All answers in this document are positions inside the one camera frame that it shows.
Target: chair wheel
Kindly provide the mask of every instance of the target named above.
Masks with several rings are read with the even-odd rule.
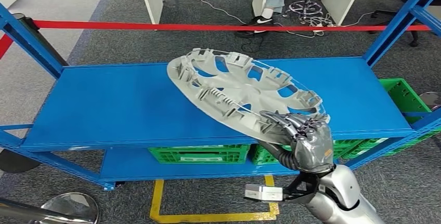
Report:
[[[125,181],[117,181],[115,182],[115,188],[120,188],[125,184]]]
[[[410,42],[410,44],[409,44],[409,46],[411,46],[411,47],[417,47],[418,45],[419,45],[419,43],[416,42],[416,41],[412,41],[412,42]]]

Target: gray carpet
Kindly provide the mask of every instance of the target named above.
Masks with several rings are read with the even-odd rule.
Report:
[[[250,19],[251,0],[208,0],[243,20]],[[345,24],[361,14],[381,8],[396,10],[399,0],[356,0]],[[92,20],[149,22],[142,0],[101,0]],[[283,24],[295,24],[279,17]],[[387,18],[364,18],[362,24],[379,23]],[[238,24],[222,12],[212,10],[198,0],[167,0],[162,23]],[[230,32],[160,32],[160,31],[84,31],[69,61],[75,64],[133,63],[169,61],[195,47],[225,51],[254,52],[256,58],[332,57],[362,55],[375,39],[363,32],[329,33],[325,37],[302,38],[284,33],[270,33],[260,49],[242,47],[247,41]],[[441,91],[441,48],[431,33],[421,33],[421,45],[410,48],[410,34],[405,34],[374,67],[380,78],[404,77],[417,91]],[[364,195],[377,208],[386,223],[440,223],[441,170],[440,140],[437,137],[420,143],[398,155],[383,157],[356,170]],[[62,153],[66,158],[97,169],[100,151]],[[294,177],[275,177],[284,186]],[[152,182],[128,182],[123,187],[104,192],[101,188],[73,178],[47,166],[24,174],[6,174],[0,180],[0,195],[12,200],[41,205],[60,193],[81,191],[93,195],[102,209],[102,223],[154,223],[149,219]],[[233,179],[170,180],[165,182],[162,215],[208,214],[268,211],[267,204],[247,202],[241,194],[245,183],[263,183],[262,177]],[[23,223],[0,217],[1,223]],[[280,205],[275,221],[256,223],[319,223],[302,207]]]
[[[33,19],[87,21],[99,1],[17,0],[8,9],[12,13],[21,12]],[[66,58],[82,32],[81,29],[41,30]],[[0,124],[32,123],[53,83],[54,79],[40,65],[18,45],[13,44],[0,60]],[[14,130],[11,133],[23,137],[26,130]]]

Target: chair base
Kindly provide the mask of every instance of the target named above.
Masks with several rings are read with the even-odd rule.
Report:
[[[379,14],[388,15],[388,16],[395,16],[397,14],[397,12],[387,11],[387,10],[376,10],[373,14],[371,14],[371,18],[377,18]],[[389,23],[390,23],[390,21],[387,21],[387,22],[383,22],[383,23],[380,23],[380,24],[377,24],[377,25],[386,25],[386,24],[389,24]],[[376,31],[369,31],[369,33],[370,34],[374,34],[374,33],[376,33]],[[412,34],[413,40],[412,40],[412,42],[409,43],[409,46],[417,47],[419,45],[419,42],[418,42],[418,39],[419,39],[418,31],[410,31],[410,33]]]
[[[299,14],[301,20],[309,16],[323,16],[322,6],[311,1],[293,2],[288,6],[288,10],[285,12],[285,14],[290,11]]]

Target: robot finger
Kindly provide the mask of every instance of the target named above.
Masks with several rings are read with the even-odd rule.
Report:
[[[280,115],[280,114],[277,114],[274,112],[270,112],[270,111],[260,111],[259,114],[261,116],[263,116],[264,118],[269,119],[273,123],[277,123],[277,124],[281,125],[282,127],[291,125],[291,123],[288,122],[283,117],[283,115]]]
[[[289,114],[289,118],[300,122],[302,125],[311,120],[309,116],[301,114]]]
[[[291,116],[287,116],[285,118],[288,122],[290,122],[292,124],[292,126],[296,129],[299,129],[303,126],[303,123],[298,121],[297,119],[291,118]]]
[[[296,134],[299,133],[299,132],[297,131],[297,129],[294,128],[292,125],[290,125],[290,126],[282,126],[282,128],[284,128],[285,131],[286,131],[286,132],[287,132],[292,138],[294,138],[294,137],[296,136]]]
[[[330,135],[330,128],[328,124],[322,124],[322,123],[313,123],[310,127],[314,128],[316,131],[316,135],[326,137]]]
[[[306,138],[305,136],[298,135],[298,136],[295,138],[295,140],[296,140],[297,142],[298,142],[298,141],[303,142],[303,141],[307,140],[307,138]]]
[[[327,124],[325,121],[323,121],[323,120],[317,120],[317,123],[319,123],[319,124]]]
[[[318,130],[318,129],[323,127],[323,124],[317,123],[317,122],[308,122],[308,123],[305,124],[305,127],[311,128],[311,129],[314,129],[314,130]]]
[[[306,129],[304,129],[303,131],[305,132],[305,135],[306,135],[307,137],[309,137],[309,135],[313,135],[313,134],[316,133],[316,130],[315,130],[315,129],[312,129],[312,128],[306,128]]]

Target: yellow floor tape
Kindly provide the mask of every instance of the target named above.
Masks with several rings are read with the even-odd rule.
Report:
[[[265,176],[267,186],[274,186],[273,176]],[[279,214],[277,203],[269,204],[269,212],[260,213],[232,213],[232,214],[205,214],[205,215],[160,215],[162,191],[164,180],[156,180],[153,191],[150,218],[158,223],[180,222],[221,222],[221,221],[252,221],[252,220],[275,220]]]

